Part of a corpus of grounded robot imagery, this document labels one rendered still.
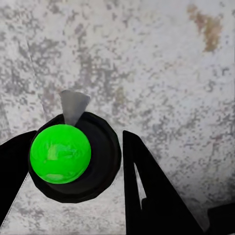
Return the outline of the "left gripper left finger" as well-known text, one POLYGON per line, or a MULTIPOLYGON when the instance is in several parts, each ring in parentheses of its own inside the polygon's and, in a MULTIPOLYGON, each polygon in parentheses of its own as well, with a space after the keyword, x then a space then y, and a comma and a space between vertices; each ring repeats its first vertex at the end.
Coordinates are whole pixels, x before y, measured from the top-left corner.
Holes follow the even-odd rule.
POLYGON ((29 172, 27 156, 37 132, 23 133, 0 145, 0 226, 29 172))

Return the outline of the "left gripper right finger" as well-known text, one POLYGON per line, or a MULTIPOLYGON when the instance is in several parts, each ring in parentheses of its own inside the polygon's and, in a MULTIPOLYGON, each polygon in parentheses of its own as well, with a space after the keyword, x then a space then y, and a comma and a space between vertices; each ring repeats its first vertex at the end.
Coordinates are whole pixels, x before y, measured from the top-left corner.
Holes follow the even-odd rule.
POLYGON ((123 131, 126 235, 205 235, 141 138, 123 131), (153 218, 142 215, 134 163, 153 218))

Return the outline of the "insectifuge atomizer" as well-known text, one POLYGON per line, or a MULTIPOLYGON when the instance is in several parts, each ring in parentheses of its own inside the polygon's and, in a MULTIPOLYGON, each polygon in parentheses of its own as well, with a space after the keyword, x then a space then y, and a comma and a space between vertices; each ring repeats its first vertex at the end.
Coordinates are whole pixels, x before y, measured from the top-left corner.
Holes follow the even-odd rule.
POLYGON ((90 96, 59 93, 63 114, 40 127, 31 141, 28 170, 35 186, 61 203, 97 198, 116 178, 122 152, 109 123, 85 112, 90 96))

